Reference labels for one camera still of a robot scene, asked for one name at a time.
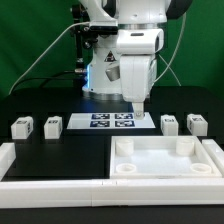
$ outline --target white box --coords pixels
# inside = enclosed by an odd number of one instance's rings
[[[187,116],[187,128],[192,135],[207,136],[208,122],[199,114],[189,114]]]
[[[44,125],[45,139],[59,139],[62,132],[62,118],[49,117]]]
[[[27,139],[33,131],[33,118],[20,117],[11,126],[12,139]]]
[[[120,156],[116,153],[116,141],[133,139],[134,153]],[[194,153],[181,156],[177,153],[179,139],[194,142]],[[212,161],[201,142],[195,136],[113,136],[111,142],[110,178],[221,178],[222,174]],[[192,166],[201,164],[210,167],[211,172],[196,172]]]
[[[178,136],[179,124],[174,116],[161,116],[161,130],[164,136]]]

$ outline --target white paper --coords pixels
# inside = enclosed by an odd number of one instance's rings
[[[75,113],[67,129],[136,129],[155,128],[150,114],[143,120],[134,119],[133,113]]]

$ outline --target black table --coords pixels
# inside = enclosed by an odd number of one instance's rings
[[[14,141],[17,159],[2,181],[107,179],[111,136],[162,135],[160,116],[164,114],[175,115],[180,135],[190,134],[187,115],[201,114],[209,124],[207,138],[224,146],[224,102],[204,88],[155,87],[145,111],[151,114],[155,129],[66,130],[71,113],[132,112],[131,105],[84,99],[73,88],[18,90],[0,103],[0,143],[12,142],[10,126],[18,117],[32,116],[34,131],[27,140]],[[56,115],[63,117],[62,136],[45,140],[44,123]],[[1,224],[15,222],[223,223],[224,205],[0,210]]]

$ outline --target white container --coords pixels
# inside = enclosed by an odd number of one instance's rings
[[[126,138],[134,141],[134,153],[130,156],[119,156],[116,153],[116,142]],[[181,149],[179,154],[176,151],[177,148]],[[110,162],[111,179],[222,177],[217,166],[195,136],[113,136]],[[191,166],[195,163],[210,166],[211,172],[192,172]],[[120,164],[135,166],[136,171],[117,172],[116,168]]]

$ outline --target white cable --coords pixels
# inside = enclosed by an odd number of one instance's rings
[[[31,70],[32,68],[45,56],[45,54],[62,38],[62,36],[71,28],[75,27],[75,26],[80,26],[80,25],[88,25],[89,22],[84,22],[84,23],[75,23],[72,24],[71,26],[69,26],[67,29],[65,29],[61,35],[40,55],[39,58],[37,58],[37,60],[26,70],[26,72],[23,73],[23,75],[21,75],[16,82],[13,84],[13,86],[11,87],[9,94],[12,93],[12,90],[14,88],[14,86],[21,80],[23,79]]]
[[[166,66],[168,66],[168,63],[166,62],[166,60],[165,60],[161,55],[159,55],[159,57],[160,57],[160,59],[164,62],[164,64],[165,64]],[[176,76],[175,72],[173,71],[173,69],[172,69],[171,67],[169,67],[169,70],[170,70],[171,73],[173,74],[173,76],[174,76],[174,78],[176,79],[178,85],[181,86],[181,83],[180,83],[179,79],[177,78],[177,76]]]
[[[170,59],[170,62],[169,62],[169,64],[168,64],[168,66],[166,67],[166,69],[163,71],[163,73],[153,82],[153,84],[154,83],[156,83],[157,81],[159,81],[164,75],[165,75],[165,73],[167,72],[167,70],[170,68],[170,66],[171,66],[171,64],[173,63],[173,60],[175,59],[175,57],[176,57],[176,54],[177,54],[177,51],[178,51],[178,49],[179,49],[179,47],[180,47],[180,43],[181,43],[181,40],[182,40],[182,37],[183,37],[183,34],[184,34],[184,30],[185,30],[185,24],[186,24],[186,19],[187,19],[187,14],[186,13],[184,13],[184,15],[183,15],[183,20],[182,20],[182,27],[181,27],[181,31],[180,31],[180,36],[179,36],[179,38],[178,38],[178,42],[177,42],[177,46],[176,46],[176,48],[175,48],[175,50],[174,50],[174,52],[173,52],[173,56],[172,56],[172,58]]]

